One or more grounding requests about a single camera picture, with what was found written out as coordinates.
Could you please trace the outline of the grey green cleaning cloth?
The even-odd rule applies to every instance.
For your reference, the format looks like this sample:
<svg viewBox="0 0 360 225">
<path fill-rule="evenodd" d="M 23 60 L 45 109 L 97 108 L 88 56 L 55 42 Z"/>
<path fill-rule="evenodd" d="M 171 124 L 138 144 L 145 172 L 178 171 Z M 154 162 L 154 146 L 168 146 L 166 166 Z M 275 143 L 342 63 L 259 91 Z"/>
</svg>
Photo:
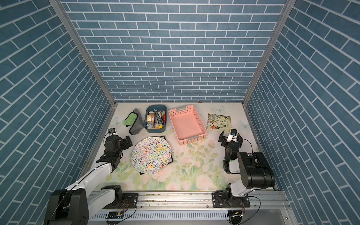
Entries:
<svg viewBox="0 0 360 225">
<path fill-rule="evenodd" d="M 128 115 L 123 124 L 129 127 L 129 133 L 133 136 L 139 134 L 144 128 L 143 119 L 137 108 Z"/>
</svg>

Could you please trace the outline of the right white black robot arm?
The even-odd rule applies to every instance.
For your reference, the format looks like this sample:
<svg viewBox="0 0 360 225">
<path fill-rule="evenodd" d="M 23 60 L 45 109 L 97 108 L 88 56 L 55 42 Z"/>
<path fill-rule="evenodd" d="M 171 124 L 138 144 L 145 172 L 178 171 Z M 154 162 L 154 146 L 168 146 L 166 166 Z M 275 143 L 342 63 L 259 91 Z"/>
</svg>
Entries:
<svg viewBox="0 0 360 225">
<path fill-rule="evenodd" d="M 225 191 L 217 192 L 218 198 L 229 207 L 249 207 L 247 195 L 253 191 L 275 186 L 275 175 L 261 152 L 240 151 L 244 139 L 231 129 L 225 136 L 219 135 L 221 146 L 225 147 L 223 169 L 227 174 L 239 174 L 240 179 L 230 183 Z"/>
</svg>

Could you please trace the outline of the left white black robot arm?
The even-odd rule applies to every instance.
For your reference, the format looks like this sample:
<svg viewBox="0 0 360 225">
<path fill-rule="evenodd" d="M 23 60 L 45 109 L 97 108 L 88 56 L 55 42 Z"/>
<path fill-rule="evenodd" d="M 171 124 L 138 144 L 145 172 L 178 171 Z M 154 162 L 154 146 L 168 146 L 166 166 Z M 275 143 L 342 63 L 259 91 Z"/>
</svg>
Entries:
<svg viewBox="0 0 360 225">
<path fill-rule="evenodd" d="M 115 171 L 123 151 L 132 147 L 129 136 L 110 134 L 104 143 L 104 154 L 84 176 L 65 189 L 55 190 L 49 197 L 45 225 L 86 225 L 91 216 L 103 208 L 129 209 L 131 201 L 123 197 L 119 185 L 105 186 L 95 195 L 93 190 Z"/>
</svg>

